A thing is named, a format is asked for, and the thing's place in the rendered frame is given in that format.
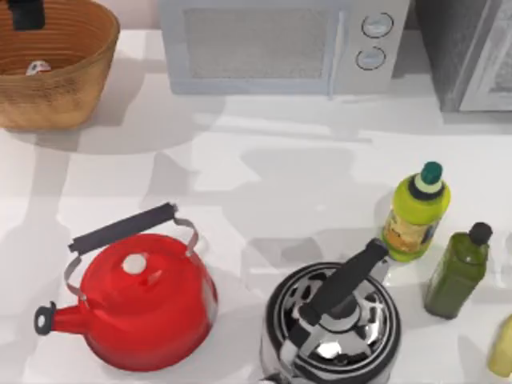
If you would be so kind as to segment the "small white and red object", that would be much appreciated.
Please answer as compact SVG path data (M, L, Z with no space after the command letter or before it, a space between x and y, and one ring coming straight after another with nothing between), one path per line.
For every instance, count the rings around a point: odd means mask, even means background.
M40 73L44 73L44 72L49 72L51 70L52 70L51 65L48 62L46 62L44 60L36 60L28 65L28 67L26 69L26 75L27 76L36 75L36 74L40 74Z

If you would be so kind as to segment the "pale yellow object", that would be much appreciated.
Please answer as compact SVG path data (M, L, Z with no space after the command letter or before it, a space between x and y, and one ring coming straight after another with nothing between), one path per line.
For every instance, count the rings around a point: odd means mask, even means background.
M512 314L502 322L496 333L487 368L501 378L512 375Z

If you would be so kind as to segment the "microwave knob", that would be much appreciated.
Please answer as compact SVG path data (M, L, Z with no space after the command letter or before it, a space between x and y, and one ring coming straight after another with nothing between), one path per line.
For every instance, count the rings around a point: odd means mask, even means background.
M355 56L355 64L364 71L379 69L386 62L386 52L377 46L360 50Z
M366 16L362 21L362 32L368 38L383 38L393 29L394 20L388 13Z

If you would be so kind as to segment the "pale microwave oven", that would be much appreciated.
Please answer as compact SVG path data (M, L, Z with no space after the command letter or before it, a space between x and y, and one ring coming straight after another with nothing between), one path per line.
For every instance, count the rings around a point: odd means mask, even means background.
M345 13L345 41L334 97L338 95L367 95L384 92L394 72L398 48L402 39L410 0L339 0ZM362 32L366 16L388 13L394 20L391 32L383 38L368 38ZM360 50L377 46L386 52L386 62L379 69L364 71L355 64Z

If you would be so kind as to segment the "dark green bottle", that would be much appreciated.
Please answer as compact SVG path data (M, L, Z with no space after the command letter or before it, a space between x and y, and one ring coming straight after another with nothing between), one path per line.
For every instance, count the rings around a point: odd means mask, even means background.
M458 316L485 277L492 234L489 224L476 222L468 231L450 236L426 288L426 312L444 319Z

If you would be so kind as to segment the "grey cabinet with dark inside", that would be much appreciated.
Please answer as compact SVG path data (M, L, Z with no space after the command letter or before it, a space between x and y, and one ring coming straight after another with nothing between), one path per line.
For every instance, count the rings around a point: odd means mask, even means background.
M512 112L512 0L415 0L444 112Z

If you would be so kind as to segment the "red kettle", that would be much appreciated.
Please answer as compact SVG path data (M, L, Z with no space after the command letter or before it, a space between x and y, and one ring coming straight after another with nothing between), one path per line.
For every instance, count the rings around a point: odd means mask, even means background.
M80 334L120 370L151 372L190 356L211 332L218 292L192 221L166 202L73 239L64 271L74 306L34 313L34 330Z

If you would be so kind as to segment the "lime green bottle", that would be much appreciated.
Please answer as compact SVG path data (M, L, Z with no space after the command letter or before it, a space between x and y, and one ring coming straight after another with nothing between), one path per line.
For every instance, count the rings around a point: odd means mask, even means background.
M390 212L382 228L382 240L397 262L412 262L430 247L451 200L439 162L426 162L422 169L396 186Z

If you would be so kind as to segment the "microwave oven door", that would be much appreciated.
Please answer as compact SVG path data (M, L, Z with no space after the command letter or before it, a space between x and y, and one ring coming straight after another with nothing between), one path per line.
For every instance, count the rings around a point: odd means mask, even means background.
M328 94L339 0L158 0L175 94Z

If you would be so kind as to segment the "woven brown basket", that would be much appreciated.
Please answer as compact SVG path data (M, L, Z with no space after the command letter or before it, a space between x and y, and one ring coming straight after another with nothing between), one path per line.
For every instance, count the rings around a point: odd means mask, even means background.
M94 112L120 33L115 14L95 0L43 0L45 26L14 30L0 0L0 128L68 130ZM27 76L44 60L52 70Z

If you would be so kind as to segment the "black and chrome kettle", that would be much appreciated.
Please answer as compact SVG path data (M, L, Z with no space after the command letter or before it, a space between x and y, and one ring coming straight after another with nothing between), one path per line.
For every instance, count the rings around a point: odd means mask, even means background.
M266 304L257 384L388 384L402 336L388 269L373 238L344 262L287 275Z

